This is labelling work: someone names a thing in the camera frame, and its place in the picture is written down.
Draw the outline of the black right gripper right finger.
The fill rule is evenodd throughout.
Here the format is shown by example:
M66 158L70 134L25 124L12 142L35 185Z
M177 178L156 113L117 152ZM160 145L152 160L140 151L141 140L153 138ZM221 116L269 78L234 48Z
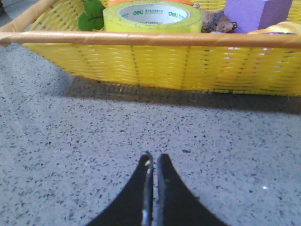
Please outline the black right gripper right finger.
M158 226L225 226L192 194L175 170L170 156L157 161Z

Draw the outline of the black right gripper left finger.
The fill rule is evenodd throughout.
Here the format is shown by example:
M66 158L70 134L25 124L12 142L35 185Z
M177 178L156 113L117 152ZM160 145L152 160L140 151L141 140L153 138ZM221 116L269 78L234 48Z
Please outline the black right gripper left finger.
M150 226L153 210L153 157L145 152L117 197L89 226Z

